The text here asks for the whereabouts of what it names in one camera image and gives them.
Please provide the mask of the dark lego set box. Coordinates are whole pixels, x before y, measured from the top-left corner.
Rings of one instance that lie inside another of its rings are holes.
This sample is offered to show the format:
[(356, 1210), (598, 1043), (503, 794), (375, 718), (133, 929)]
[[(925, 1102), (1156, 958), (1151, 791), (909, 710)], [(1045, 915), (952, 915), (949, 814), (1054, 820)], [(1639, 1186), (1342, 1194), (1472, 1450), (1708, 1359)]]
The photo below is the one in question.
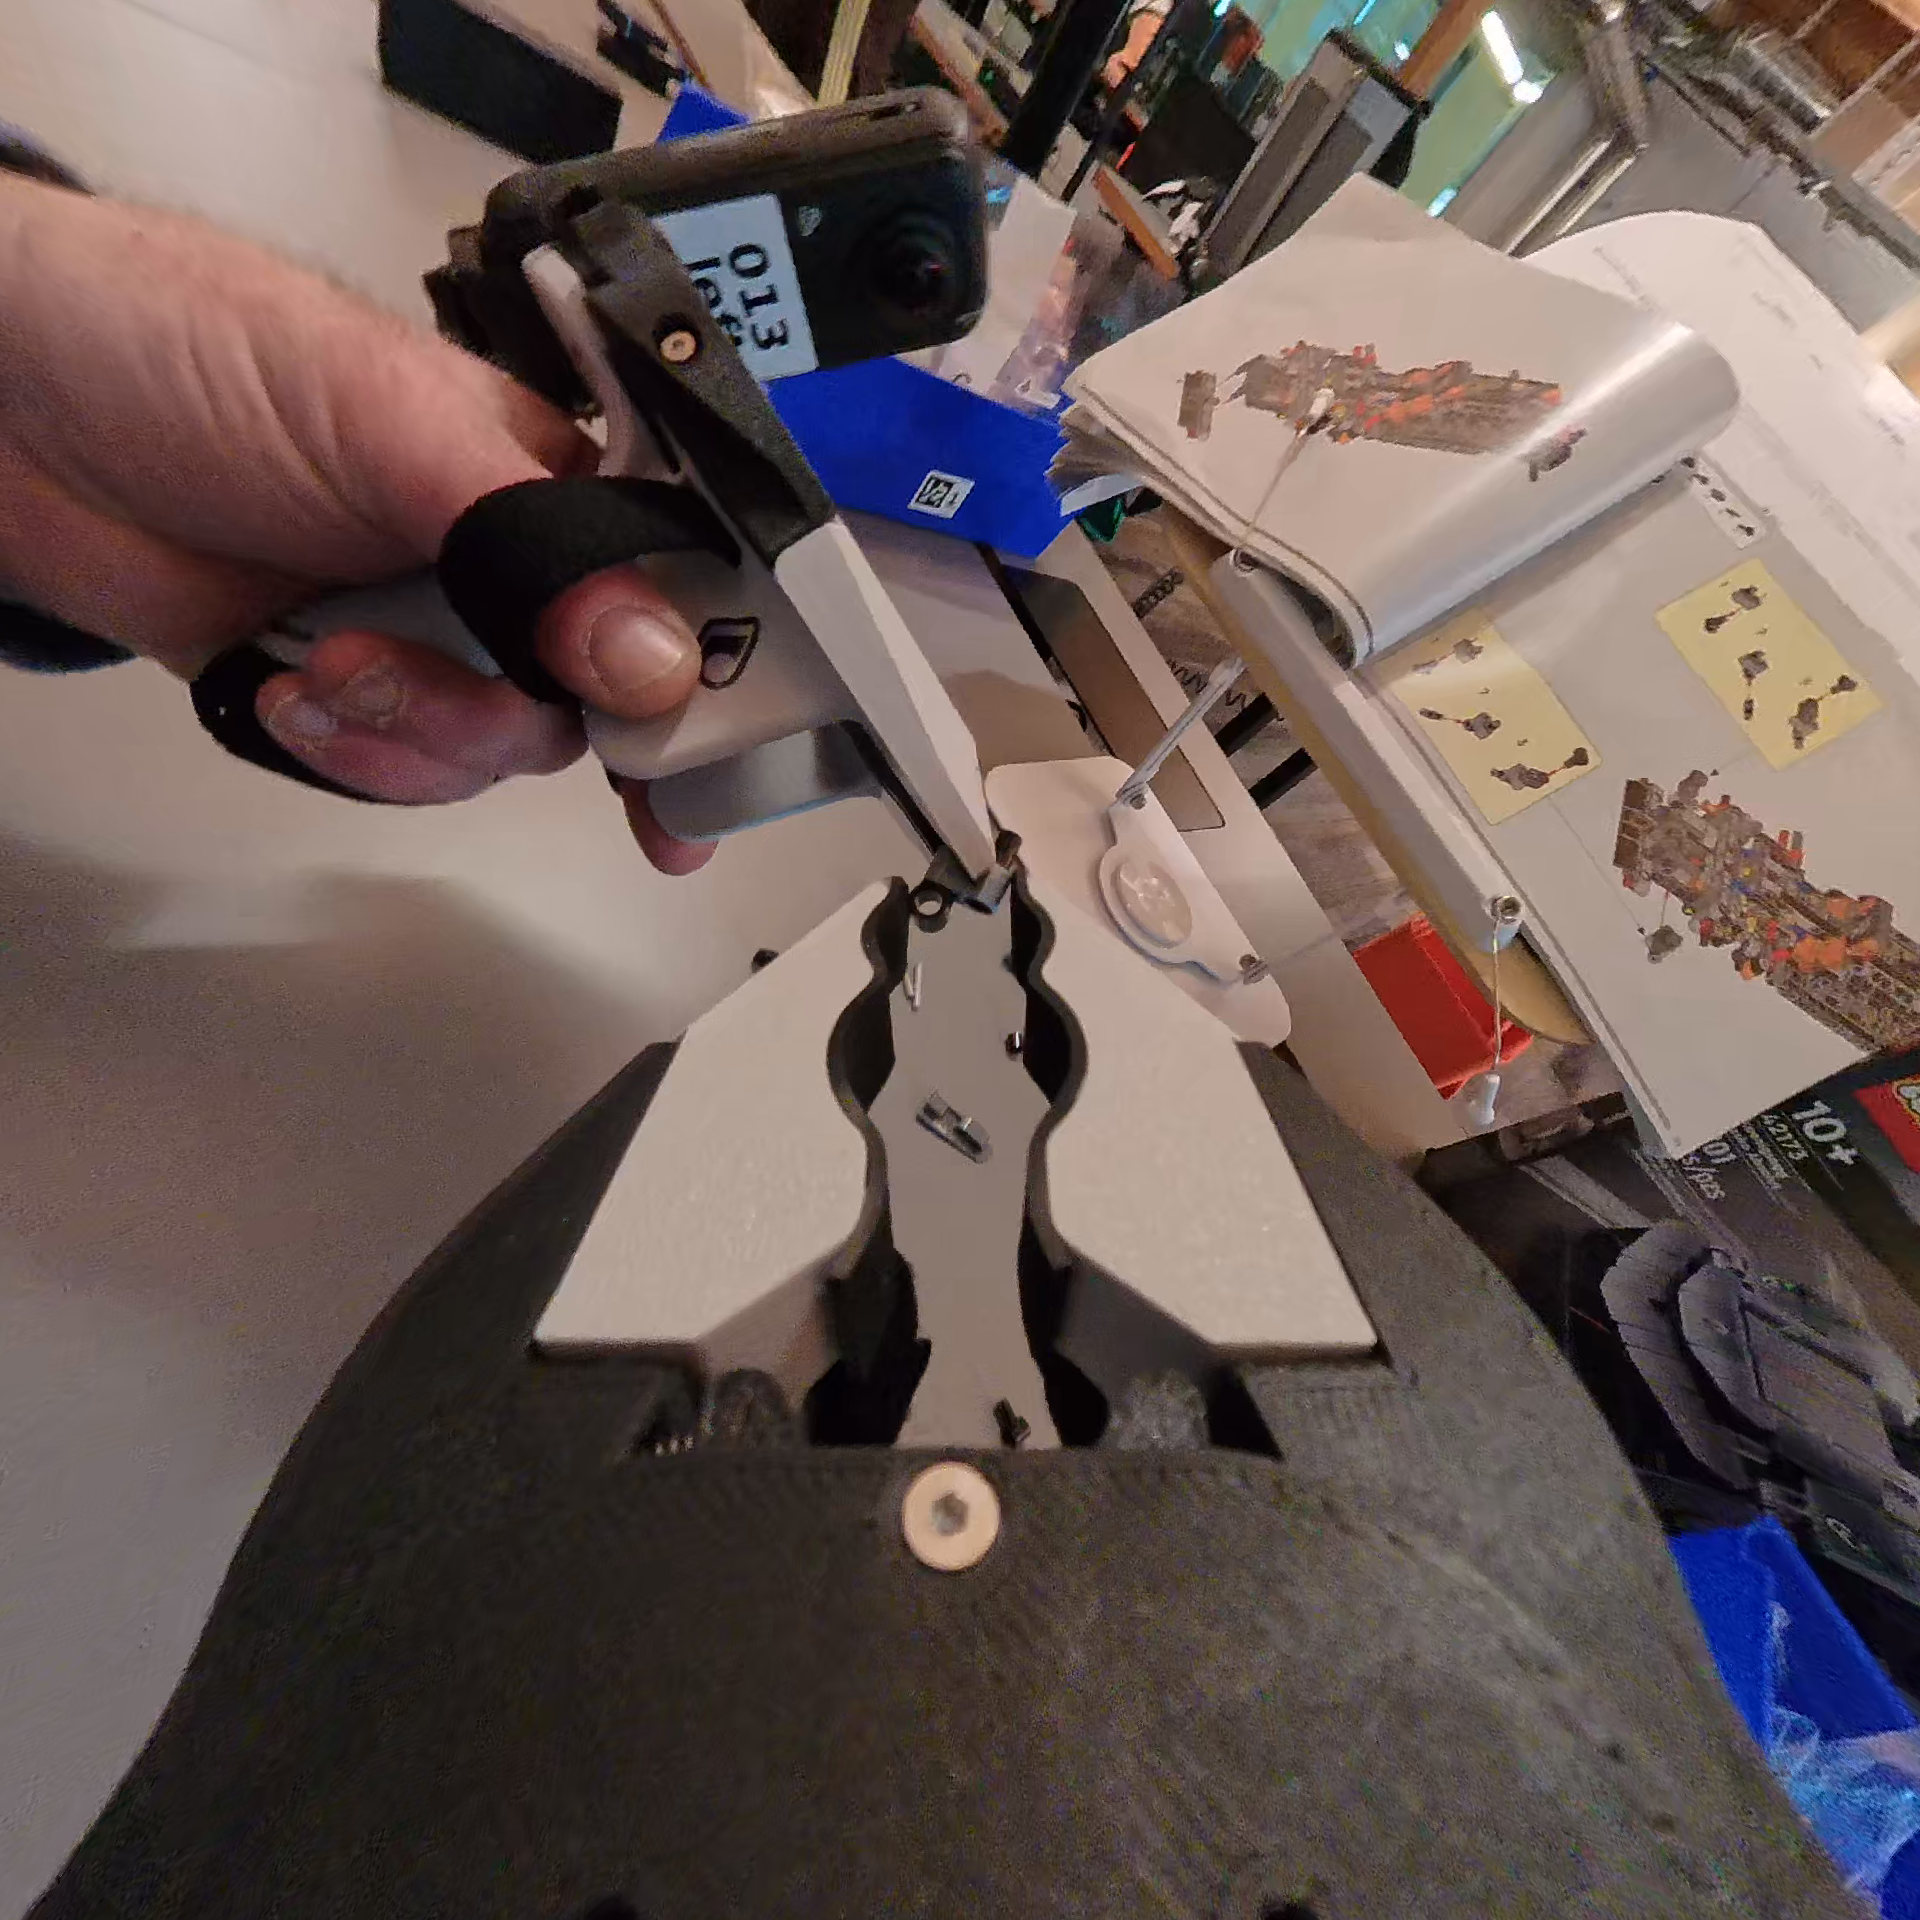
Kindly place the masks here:
[(1671, 1531), (1775, 1519), (1860, 1627), (1915, 1638), (1915, 1046), (1681, 1159), (1625, 1125), (1580, 1245), (1595, 1402)]

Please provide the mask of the white book stand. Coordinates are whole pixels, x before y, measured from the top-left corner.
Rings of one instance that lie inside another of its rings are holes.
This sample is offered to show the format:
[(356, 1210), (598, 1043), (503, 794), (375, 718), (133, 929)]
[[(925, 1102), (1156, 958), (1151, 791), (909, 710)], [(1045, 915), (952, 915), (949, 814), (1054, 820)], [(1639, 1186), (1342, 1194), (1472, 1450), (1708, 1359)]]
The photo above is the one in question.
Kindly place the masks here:
[[(1100, 737), (1067, 756), (1065, 733), (985, 693), (976, 740), (990, 725), (1009, 754), (992, 778), (1015, 804), (1028, 866), (1108, 926), (1096, 857), (1112, 841), (1105, 804), (1123, 781), (1105, 759), (1132, 766), (1198, 691), (1201, 667), (1232, 651), (1240, 629), (1214, 582), (1215, 541), (1176, 513), (1132, 519), (1115, 545), (1077, 524), (1033, 561), (985, 547), (1001, 593), (1030, 643), (1065, 677), (1062, 700), (1085, 709), (1081, 732)], [(1373, 751), (1347, 750), (1305, 702), (1305, 667), (1247, 670), (1222, 725), (1193, 726), (1167, 763), (1171, 819), (1193, 863), (1253, 935), (1287, 1002), (1287, 1046), (1331, 1108), (1395, 1162), (1480, 1133), (1465, 1095), (1439, 1095), (1392, 1007), (1358, 966), (1358, 950), (1423, 915), (1444, 956), (1489, 989), (1493, 959), (1470, 949), (1460, 885), (1489, 878), (1460, 829), (1413, 826), (1413, 804), (1388, 798)]]

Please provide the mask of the plain blue storage bin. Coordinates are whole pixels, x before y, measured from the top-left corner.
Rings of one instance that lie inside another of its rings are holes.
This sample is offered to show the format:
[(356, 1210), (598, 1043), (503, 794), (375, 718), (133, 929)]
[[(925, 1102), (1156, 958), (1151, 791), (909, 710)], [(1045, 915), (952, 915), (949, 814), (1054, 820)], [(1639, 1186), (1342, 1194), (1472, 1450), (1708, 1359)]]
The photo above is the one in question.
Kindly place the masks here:
[(1848, 1618), (1775, 1519), (1672, 1535), (1671, 1556), (1710, 1644), (1719, 1681), (1745, 1731), (1755, 1737), (1771, 1780), (1783, 1788), (1773, 1778), (1760, 1739), (1767, 1707), (1771, 1603), (1783, 1589), (1813, 1591), (1847, 1623)]

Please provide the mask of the black pole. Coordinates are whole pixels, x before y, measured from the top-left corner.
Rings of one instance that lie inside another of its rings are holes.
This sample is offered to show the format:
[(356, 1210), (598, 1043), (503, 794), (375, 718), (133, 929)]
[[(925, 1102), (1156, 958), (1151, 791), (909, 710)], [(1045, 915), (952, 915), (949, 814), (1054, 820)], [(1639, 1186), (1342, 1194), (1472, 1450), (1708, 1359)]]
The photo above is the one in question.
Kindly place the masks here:
[(1126, 3), (1059, 3), (1019, 105), (999, 134), (999, 155), (1037, 183), (1061, 133), (1104, 66)]

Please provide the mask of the red storage bin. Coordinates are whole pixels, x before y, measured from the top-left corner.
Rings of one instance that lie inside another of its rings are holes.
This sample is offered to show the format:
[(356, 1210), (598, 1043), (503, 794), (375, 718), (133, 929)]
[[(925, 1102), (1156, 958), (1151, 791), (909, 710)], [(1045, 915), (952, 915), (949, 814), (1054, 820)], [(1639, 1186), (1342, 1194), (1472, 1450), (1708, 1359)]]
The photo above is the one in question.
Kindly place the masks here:
[(1427, 915), (1359, 943), (1350, 958), (1439, 1097), (1532, 1046), (1524, 1025), (1496, 1014)]

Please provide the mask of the labelled blue storage bin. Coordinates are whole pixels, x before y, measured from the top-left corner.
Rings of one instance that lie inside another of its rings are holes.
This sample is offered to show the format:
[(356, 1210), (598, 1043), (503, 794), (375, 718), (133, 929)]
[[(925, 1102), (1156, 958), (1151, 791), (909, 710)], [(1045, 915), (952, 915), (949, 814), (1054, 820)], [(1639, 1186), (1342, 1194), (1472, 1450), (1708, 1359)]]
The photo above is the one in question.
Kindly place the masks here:
[(1065, 446), (1054, 407), (907, 356), (825, 363), (825, 324), (799, 314), (799, 241), (776, 234), (773, 195), (667, 212), (659, 229), (836, 508), (1023, 561), (1071, 521), (1048, 483)]

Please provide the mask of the clear plastic parts bags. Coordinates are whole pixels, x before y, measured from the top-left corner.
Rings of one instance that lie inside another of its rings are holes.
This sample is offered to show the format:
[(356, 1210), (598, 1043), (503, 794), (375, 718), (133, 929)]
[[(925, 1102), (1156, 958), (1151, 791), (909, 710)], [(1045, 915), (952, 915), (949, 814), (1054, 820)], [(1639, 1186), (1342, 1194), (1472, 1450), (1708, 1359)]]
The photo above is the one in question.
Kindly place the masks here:
[(987, 187), (990, 298), (939, 377), (1028, 417), (1054, 417), (1067, 375), (1183, 300), (1101, 209), (1071, 209), (1033, 178), (995, 170)]

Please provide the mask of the black rectangular case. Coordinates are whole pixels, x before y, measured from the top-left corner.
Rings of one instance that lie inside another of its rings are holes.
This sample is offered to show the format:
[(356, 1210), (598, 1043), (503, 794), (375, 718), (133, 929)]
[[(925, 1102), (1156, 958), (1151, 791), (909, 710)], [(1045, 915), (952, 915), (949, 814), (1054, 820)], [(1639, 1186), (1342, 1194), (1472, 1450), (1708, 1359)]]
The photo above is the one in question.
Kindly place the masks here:
[(620, 92), (488, 5), (380, 3), (375, 60), (387, 92), (519, 159), (616, 145)]

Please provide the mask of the person's left hand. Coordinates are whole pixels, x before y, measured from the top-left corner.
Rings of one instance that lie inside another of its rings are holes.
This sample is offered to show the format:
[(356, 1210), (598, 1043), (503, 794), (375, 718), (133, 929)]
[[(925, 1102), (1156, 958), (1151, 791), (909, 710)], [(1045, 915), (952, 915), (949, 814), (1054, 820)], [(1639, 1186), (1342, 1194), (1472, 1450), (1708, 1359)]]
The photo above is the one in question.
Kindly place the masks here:
[[(323, 593), (432, 563), (477, 498), (593, 461), (544, 397), (293, 261), (5, 170), (5, 598), (191, 682)], [(630, 723), (704, 666), (637, 564), (559, 595), (534, 651)], [(254, 710), (300, 772), (403, 806), (584, 750), (561, 709), (380, 631), (326, 636)]]

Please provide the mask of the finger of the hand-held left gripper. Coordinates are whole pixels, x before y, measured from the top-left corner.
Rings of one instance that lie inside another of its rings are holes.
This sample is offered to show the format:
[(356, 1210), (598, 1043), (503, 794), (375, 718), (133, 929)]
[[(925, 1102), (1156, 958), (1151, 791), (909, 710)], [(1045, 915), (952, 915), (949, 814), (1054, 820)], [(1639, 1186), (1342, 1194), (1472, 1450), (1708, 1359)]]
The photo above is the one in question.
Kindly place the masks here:
[(974, 733), (849, 527), (829, 514), (776, 554), (773, 574), (936, 845), (985, 879), (996, 829)]

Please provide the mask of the person's left forearm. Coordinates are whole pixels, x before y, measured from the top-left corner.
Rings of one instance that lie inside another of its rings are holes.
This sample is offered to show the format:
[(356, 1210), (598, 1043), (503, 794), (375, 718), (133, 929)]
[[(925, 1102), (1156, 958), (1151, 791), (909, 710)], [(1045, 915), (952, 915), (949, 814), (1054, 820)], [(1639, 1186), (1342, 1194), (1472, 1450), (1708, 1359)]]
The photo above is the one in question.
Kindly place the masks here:
[[(3, 170), (59, 190), (91, 195), (83, 177), (45, 150), (33, 138), (3, 126)], [(129, 662), (128, 647), (64, 623), (29, 606), (9, 585), (3, 590), (3, 661), (43, 677), (88, 674)]]

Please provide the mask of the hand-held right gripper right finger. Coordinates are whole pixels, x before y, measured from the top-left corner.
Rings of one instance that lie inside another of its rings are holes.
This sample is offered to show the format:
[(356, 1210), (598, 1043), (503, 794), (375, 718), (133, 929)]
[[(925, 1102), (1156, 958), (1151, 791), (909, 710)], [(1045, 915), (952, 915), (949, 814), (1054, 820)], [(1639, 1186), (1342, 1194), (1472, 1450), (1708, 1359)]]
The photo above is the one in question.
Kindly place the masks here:
[(1059, 1444), (1163, 1398), (1176, 1450), (1265, 1450), (1251, 1374), (1384, 1355), (1265, 1097), (1280, 1061), (1046, 885), (1007, 905), (1041, 1095), (1016, 1291)]

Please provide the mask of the clear plastic bag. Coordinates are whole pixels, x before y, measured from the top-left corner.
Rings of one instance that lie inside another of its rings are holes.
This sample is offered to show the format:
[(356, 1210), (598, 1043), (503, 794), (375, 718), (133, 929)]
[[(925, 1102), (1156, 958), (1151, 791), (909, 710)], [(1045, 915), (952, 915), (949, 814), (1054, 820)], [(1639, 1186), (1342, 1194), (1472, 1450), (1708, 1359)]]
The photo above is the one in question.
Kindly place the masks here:
[(1915, 1707), (1824, 1597), (1768, 1611), (1763, 1748), (1773, 1778), (1869, 1916), (1918, 1916)]

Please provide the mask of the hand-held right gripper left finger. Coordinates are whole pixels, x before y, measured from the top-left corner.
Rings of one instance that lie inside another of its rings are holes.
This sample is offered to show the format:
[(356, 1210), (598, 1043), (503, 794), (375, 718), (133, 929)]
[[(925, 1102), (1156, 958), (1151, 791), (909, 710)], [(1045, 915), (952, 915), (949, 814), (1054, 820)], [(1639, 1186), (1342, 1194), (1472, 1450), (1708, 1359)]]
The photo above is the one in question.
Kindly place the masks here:
[(872, 1102), (909, 891), (854, 894), (702, 1014), (534, 1325), (555, 1359), (768, 1375), (829, 1447), (889, 1447), (927, 1370)]

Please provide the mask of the lego instruction booklet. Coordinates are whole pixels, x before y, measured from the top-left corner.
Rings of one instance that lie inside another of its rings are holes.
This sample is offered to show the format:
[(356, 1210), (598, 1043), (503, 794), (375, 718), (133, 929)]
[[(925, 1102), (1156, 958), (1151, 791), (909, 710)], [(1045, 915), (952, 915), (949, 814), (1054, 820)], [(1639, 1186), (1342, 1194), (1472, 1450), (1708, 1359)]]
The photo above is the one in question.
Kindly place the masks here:
[(1352, 180), (1067, 375), (1456, 956), (1672, 1155), (1915, 1049), (1915, 397), (1757, 226)]

